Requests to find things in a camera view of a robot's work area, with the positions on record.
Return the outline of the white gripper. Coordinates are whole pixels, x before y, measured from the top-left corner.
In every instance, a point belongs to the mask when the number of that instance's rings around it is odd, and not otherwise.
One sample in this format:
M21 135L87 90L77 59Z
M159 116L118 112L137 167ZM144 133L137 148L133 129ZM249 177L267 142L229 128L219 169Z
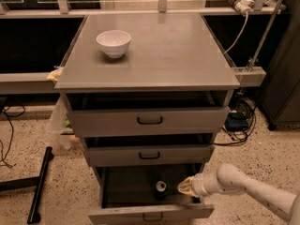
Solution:
M178 191L190 197L206 197L209 195L204 186L204 175L197 173L194 177L190 176L178 185Z

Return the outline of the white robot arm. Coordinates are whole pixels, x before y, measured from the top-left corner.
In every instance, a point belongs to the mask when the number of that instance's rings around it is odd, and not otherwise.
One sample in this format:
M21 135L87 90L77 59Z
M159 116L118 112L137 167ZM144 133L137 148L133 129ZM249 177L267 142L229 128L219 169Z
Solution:
M215 172L200 172L178 185L182 194L199 198L213 194L246 193L283 219L288 225L300 225L300 195L250 178L232 164L221 164Z

